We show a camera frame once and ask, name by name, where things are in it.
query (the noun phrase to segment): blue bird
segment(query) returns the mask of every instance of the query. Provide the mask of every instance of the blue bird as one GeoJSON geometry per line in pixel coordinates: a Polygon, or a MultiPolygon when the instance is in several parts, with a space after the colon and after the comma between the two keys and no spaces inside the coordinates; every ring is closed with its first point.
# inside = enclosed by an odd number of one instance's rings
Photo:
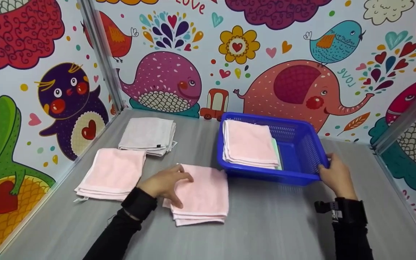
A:
{"type": "Polygon", "coordinates": [[[347,20],[333,26],[319,39],[311,39],[312,31],[306,32],[303,37],[309,40],[312,57],[325,66],[349,57],[359,46],[364,33],[358,22],[347,20]]]}

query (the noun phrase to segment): pink towel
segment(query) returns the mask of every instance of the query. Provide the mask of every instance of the pink towel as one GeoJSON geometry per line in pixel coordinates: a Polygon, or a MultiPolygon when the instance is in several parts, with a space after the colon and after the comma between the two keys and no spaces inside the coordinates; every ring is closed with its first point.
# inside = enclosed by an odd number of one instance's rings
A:
{"type": "Polygon", "coordinates": [[[175,193],[184,207],[179,209],[168,199],[163,201],[163,206],[171,209],[176,226],[213,221],[224,223],[229,211],[226,173],[209,167],[182,166],[194,178],[194,182],[179,181],[175,185],[175,193]]]}
{"type": "Polygon", "coordinates": [[[76,194],[123,201],[142,176],[145,159],[145,151],[99,149],[76,194]]]}
{"type": "Polygon", "coordinates": [[[279,165],[267,125],[225,120],[223,134],[225,161],[272,169],[279,165]]]}

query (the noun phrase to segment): cartoon wallpaper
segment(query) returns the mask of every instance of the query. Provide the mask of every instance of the cartoon wallpaper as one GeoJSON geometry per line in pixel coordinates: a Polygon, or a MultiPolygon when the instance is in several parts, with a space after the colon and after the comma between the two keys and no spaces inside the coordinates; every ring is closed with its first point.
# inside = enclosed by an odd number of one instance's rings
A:
{"type": "Polygon", "coordinates": [[[0,245],[116,114],[71,0],[0,0],[0,245]]]}
{"type": "MultiPolygon", "coordinates": [[[[293,118],[323,138],[370,144],[416,99],[414,0],[94,7],[130,108],[200,120],[226,111],[293,118]]],[[[382,158],[416,214],[416,122],[382,158]]]]}

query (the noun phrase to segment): white cloud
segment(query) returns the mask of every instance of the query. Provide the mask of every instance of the white cloud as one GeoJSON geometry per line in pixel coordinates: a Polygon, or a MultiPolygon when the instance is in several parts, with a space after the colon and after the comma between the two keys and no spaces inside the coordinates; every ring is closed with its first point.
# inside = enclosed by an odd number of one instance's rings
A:
{"type": "Polygon", "coordinates": [[[372,20],[374,25],[381,25],[384,21],[395,22],[402,16],[402,12],[413,7],[413,0],[368,0],[364,7],[364,19],[372,20]]]}

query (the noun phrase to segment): orange bird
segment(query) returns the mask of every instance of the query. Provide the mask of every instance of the orange bird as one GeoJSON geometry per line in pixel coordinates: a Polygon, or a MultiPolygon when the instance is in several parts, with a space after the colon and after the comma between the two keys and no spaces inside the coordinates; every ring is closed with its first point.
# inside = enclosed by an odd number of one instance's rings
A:
{"type": "MultiPolygon", "coordinates": [[[[111,55],[117,62],[123,63],[123,60],[120,58],[129,52],[133,37],[139,36],[139,33],[137,32],[137,29],[131,28],[131,36],[128,36],[124,34],[105,13],[100,11],[99,13],[102,24],[104,25],[104,31],[107,36],[111,55]]],[[[86,29],[84,23],[81,23],[81,25],[83,26],[83,33],[86,34],[86,39],[88,39],[88,43],[92,47],[88,30],[86,29]]]]}

